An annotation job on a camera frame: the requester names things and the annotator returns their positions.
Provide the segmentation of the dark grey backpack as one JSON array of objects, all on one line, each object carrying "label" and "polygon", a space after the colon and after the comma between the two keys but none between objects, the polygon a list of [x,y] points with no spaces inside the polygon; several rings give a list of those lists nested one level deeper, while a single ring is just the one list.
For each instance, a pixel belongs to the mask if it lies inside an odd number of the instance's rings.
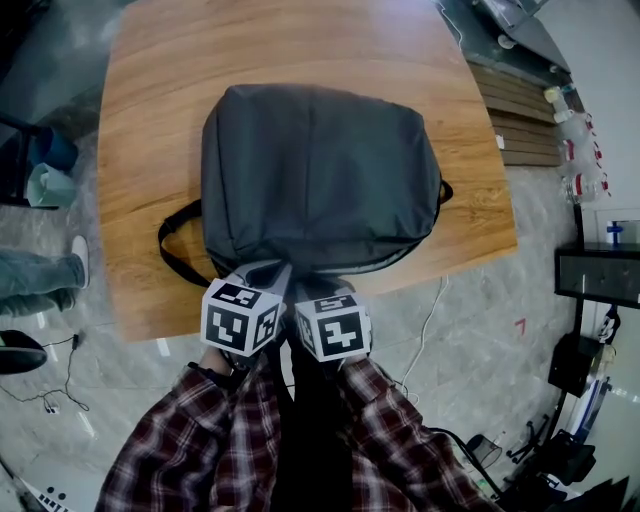
[{"label": "dark grey backpack", "polygon": [[229,87],[205,121],[200,170],[200,198],[158,238],[200,219],[222,277],[265,260],[300,275],[385,269],[453,197],[418,112],[315,85]]}]

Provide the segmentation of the pale teal bin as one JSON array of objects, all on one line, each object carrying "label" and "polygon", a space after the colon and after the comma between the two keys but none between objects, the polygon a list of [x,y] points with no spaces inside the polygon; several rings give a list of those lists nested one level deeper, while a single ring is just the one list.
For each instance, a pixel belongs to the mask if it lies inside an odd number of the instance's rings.
[{"label": "pale teal bin", "polygon": [[36,165],[27,181],[26,199],[33,208],[67,208],[76,198],[71,177],[45,163]]}]

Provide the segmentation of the row of clear plastic bottles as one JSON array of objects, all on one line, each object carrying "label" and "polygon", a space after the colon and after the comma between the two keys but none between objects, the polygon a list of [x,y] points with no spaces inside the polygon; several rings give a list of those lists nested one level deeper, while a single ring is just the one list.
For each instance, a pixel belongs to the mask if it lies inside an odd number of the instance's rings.
[{"label": "row of clear plastic bottles", "polygon": [[543,96],[554,110],[553,118],[559,130],[560,156],[566,171],[562,181],[564,195],[570,203],[586,204],[609,195],[610,191],[593,117],[567,102],[566,94],[574,91],[573,85],[554,86],[546,88]]}]

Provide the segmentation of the white box blue mark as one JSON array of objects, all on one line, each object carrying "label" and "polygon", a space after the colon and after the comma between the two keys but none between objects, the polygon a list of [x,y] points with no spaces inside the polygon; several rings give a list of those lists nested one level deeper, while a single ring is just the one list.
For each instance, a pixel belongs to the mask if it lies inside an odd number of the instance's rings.
[{"label": "white box blue mark", "polygon": [[640,221],[609,221],[606,226],[606,241],[613,246],[640,243]]}]

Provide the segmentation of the white device black dots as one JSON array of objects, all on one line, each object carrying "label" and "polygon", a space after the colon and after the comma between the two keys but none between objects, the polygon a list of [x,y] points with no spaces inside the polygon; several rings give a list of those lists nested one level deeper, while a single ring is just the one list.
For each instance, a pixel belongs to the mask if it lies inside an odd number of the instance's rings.
[{"label": "white device black dots", "polygon": [[20,480],[47,512],[94,512],[100,484],[92,477],[50,471]]}]

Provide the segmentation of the black mesh wastebasket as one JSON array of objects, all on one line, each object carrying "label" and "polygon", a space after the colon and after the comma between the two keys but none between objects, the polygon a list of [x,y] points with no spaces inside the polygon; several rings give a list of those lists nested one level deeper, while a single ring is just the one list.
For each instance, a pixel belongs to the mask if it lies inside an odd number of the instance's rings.
[{"label": "black mesh wastebasket", "polygon": [[476,434],[471,437],[466,443],[466,448],[483,469],[493,465],[502,454],[502,448],[482,434]]}]

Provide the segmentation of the person's left forearm plaid sleeve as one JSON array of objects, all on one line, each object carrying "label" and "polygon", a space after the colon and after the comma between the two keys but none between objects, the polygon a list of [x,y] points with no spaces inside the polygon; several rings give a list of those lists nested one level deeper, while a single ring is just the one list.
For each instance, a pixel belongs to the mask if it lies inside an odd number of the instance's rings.
[{"label": "person's left forearm plaid sleeve", "polygon": [[144,414],[117,455],[95,512],[201,512],[228,440],[232,370],[209,347]]}]

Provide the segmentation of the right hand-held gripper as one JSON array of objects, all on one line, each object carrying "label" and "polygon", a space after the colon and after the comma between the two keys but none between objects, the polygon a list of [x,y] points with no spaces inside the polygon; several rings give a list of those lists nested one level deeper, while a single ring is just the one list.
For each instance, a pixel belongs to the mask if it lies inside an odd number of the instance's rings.
[{"label": "right hand-held gripper", "polygon": [[303,346],[317,361],[366,355],[371,350],[371,321],[354,287],[340,279],[322,280],[323,296],[311,300],[304,281],[291,285],[295,319]]}]

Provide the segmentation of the black desk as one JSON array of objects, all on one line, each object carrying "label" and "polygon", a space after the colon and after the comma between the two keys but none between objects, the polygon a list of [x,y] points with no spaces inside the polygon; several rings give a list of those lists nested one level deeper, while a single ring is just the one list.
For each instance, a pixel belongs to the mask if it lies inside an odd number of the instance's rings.
[{"label": "black desk", "polygon": [[9,177],[12,185],[9,190],[0,187],[0,205],[21,208],[31,208],[26,198],[26,185],[28,166],[28,152],[31,140],[34,139],[42,129],[18,118],[10,116],[0,111],[0,124],[7,126],[17,132],[17,156],[15,163],[9,168]]}]

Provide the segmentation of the wooden pallet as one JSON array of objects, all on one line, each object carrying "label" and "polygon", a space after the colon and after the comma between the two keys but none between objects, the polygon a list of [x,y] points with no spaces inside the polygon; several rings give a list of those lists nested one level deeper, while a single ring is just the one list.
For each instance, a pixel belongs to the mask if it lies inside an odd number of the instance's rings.
[{"label": "wooden pallet", "polygon": [[562,164],[553,108],[543,88],[473,62],[476,81],[494,133],[505,139],[500,150],[507,166],[559,167]]}]

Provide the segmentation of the grey platform cart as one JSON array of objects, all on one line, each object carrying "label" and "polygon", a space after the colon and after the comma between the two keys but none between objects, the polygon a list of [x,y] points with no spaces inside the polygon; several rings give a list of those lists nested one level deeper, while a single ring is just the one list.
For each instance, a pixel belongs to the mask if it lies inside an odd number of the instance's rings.
[{"label": "grey platform cart", "polygon": [[536,17],[549,0],[433,0],[470,61],[546,80],[569,64]]}]

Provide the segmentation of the person's body black clothing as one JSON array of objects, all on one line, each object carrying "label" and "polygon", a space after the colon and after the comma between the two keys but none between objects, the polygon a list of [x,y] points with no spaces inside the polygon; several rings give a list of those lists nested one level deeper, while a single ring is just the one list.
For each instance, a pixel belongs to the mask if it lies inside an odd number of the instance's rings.
[{"label": "person's body black clothing", "polygon": [[333,371],[292,334],[282,336],[291,350],[295,390],[290,393],[279,351],[266,351],[276,391],[281,441],[270,512],[352,512],[352,451],[342,438],[346,406]]}]

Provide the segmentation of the black chair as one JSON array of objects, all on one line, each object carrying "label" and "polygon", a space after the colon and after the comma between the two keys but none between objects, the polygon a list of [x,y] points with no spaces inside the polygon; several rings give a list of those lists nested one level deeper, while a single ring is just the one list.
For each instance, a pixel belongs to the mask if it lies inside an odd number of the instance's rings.
[{"label": "black chair", "polygon": [[0,331],[0,375],[36,370],[47,359],[45,349],[25,333],[17,330]]}]

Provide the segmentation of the black box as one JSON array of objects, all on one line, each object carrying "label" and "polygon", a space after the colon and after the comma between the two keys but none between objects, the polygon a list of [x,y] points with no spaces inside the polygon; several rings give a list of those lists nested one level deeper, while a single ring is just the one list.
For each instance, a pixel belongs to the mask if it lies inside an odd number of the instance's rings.
[{"label": "black box", "polygon": [[561,337],[553,350],[548,383],[581,398],[598,372],[603,344],[576,333]]}]

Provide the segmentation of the blue bin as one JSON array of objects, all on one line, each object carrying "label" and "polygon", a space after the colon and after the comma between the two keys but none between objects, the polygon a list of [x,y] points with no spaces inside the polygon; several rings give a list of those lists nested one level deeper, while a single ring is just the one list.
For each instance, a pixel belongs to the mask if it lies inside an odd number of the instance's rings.
[{"label": "blue bin", "polygon": [[59,131],[45,127],[30,144],[28,158],[33,166],[46,164],[69,173],[78,159],[78,148]]}]

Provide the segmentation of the black equipment bag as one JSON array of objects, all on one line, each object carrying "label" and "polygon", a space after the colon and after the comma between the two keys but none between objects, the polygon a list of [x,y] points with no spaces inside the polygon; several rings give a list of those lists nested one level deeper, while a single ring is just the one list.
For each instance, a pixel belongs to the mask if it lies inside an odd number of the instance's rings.
[{"label": "black equipment bag", "polygon": [[559,430],[539,453],[539,471],[563,485],[582,482],[596,463],[595,446],[584,444],[572,434]]}]

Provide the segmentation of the black monitor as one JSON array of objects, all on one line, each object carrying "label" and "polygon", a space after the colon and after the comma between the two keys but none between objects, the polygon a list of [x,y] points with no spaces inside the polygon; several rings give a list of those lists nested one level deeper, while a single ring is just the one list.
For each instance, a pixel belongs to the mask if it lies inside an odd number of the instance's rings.
[{"label": "black monitor", "polygon": [[640,244],[567,244],[554,265],[557,295],[640,309]]}]

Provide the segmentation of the person's right forearm plaid sleeve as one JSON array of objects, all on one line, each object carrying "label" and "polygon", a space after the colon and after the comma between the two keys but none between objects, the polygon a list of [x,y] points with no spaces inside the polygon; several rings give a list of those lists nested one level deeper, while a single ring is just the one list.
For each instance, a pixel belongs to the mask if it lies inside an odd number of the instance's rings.
[{"label": "person's right forearm plaid sleeve", "polygon": [[353,512],[503,512],[375,361],[346,360],[337,386],[348,410]]}]

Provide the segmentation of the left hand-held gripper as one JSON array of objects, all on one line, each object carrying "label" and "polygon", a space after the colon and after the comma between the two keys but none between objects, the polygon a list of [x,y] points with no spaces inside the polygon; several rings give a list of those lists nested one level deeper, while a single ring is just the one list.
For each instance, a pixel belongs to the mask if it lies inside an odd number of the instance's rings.
[{"label": "left hand-held gripper", "polygon": [[292,266],[262,260],[214,280],[202,299],[201,341],[239,356],[252,356],[279,330]]}]

